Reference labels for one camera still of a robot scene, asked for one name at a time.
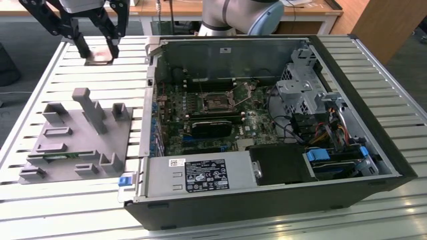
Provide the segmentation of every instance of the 3d printed holder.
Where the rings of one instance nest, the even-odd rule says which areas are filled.
[[[126,169],[132,108],[115,103],[103,109],[88,88],[76,88],[72,99],[83,110],[48,103],[47,122],[38,137],[20,184],[119,177]]]

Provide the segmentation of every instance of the slotted metal table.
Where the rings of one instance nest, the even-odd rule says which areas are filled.
[[[146,37],[128,36],[122,40],[119,59],[110,66],[84,66],[76,47],[62,42],[0,151],[0,238],[373,240],[427,237],[426,112],[359,40],[346,35],[319,37],[411,163],[418,179],[346,209],[166,231],[147,231],[123,209],[120,202],[131,198],[134,192],[118,195],[118,178],[18,184],[19,172],[46,121],[40,113],[51,102],[78,109],[79,104],[71,98],[75,88],[90,88],[91,98],[99,100],[103,107],[115,102],[134,107],[126,171],[136,171],[139,166]],[[106,44],[102,37],[87,37],[87,42],[91,47]],[[329,74],[323,74],[337,89]]]

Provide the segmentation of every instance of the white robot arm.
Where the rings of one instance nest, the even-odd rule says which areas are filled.
[[[279,0],[204,0],[199,36],[270,35],[283,13]]]
[[[91,50],[79,31],[78,18],[88,18],[106,36],[114,59],[119,57],[120,38],[127,34],[130,21],[130,0],[110,0],[110,6],[118,14],[118,25],[111,21],[104,9],[106,0],[19,0],[47,31],[63,35],[74,41],[82,58],[91,57]],[[47,2],[59,10],[54,13]]]

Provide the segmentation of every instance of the barcode sticker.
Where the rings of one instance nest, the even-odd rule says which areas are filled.
[[[175,158],[168,160],[170,167],[183,167],[186,164],[186,158]]]

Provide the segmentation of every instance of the warning label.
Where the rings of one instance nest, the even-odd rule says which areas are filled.
[[[198,193],[230,189],[226,160],[186,162],[186,190]]]

